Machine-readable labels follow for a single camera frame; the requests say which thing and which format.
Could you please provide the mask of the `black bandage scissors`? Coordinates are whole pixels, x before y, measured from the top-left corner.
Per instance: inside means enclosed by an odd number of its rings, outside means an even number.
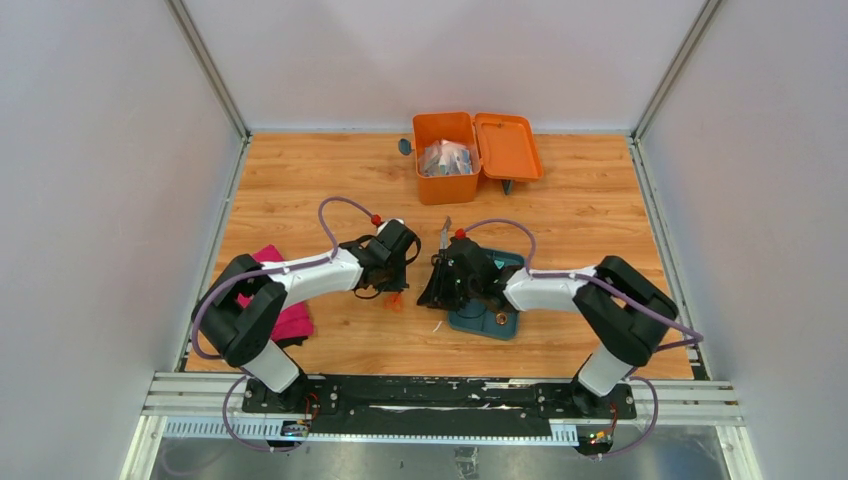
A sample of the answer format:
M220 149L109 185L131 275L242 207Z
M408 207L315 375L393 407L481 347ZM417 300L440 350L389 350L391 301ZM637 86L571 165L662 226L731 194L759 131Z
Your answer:
M445 250L449 246L451 225L452 225L451 217L446 216L444 224L441 227L440 234L439 234L439 249L440 250Z

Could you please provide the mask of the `small orange scissors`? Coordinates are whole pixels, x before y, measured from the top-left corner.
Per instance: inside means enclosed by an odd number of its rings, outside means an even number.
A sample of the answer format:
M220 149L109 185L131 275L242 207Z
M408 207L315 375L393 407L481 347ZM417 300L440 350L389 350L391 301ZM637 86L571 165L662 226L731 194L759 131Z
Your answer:
M403 311L404 300L401 292L392 292L385 299L383 306L395 313Z

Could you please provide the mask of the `teal plastic tray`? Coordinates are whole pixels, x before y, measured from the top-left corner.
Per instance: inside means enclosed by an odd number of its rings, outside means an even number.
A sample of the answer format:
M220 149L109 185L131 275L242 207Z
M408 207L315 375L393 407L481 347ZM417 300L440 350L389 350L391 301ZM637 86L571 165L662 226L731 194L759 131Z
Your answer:
M516 253L488 248L482 251L498 268L525 265L525 258ZM477 299L470 300L458 311L449 311L447 320L454 330L503 341L514 338L519 326L518 313L494 313Z

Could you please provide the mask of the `small clear bag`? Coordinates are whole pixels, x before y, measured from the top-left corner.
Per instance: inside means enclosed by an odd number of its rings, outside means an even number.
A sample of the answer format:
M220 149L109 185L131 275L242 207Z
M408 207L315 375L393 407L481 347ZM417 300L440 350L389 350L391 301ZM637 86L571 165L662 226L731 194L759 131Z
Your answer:
M438 140L427 146L417 160L418 173L423 177L441 176L443 141Z

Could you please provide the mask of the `clear bag blue items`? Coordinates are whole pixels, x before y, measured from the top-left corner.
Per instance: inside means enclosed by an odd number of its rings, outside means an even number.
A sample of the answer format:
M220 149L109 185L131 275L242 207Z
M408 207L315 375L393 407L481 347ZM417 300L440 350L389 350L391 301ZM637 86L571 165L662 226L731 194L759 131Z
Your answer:
M439 175L468 175L473 172L470 150L463 144L442 140L437 144Z

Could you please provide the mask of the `orange medicine box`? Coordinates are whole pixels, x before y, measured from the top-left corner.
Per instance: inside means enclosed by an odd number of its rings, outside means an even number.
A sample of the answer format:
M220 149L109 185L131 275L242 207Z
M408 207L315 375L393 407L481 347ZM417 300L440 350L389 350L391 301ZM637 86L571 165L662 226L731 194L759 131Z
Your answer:
M424 205L472 201L479 180L502 183L506 195L517 182L536 182L544 168L530 122L521 116L501 113L425 113L413 117L413 138L398 141L398 150L414 159L418 197ZM473 172L468 175L423 177L417 160L438 140L465 145L471 152Z

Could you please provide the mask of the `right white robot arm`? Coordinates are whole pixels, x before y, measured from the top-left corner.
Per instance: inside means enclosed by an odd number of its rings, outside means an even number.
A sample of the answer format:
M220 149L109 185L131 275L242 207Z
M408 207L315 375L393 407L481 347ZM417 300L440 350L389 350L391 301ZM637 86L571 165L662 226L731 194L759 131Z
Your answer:
M668 295L618 256L582 269L538 270L500 265L471 239L453 238L431 264L420 306L459 311L478 302L493 313L580 314L600 342L570 392L573 408L584 417L609 407L612 389L649 362L679 315Z

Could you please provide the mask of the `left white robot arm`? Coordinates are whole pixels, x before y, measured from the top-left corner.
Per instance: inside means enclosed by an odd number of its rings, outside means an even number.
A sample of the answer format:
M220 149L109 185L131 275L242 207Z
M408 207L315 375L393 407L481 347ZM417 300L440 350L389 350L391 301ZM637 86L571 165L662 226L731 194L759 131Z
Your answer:
M391 219L373 235L297 261L261 263L240 255L194 307L192 334L204 335L216 356L264 386L279 411L296 412L306 400L306 375L272 338L280 313L330 293L371 299L401 292L408 286L406 268L420 251L420 238Z

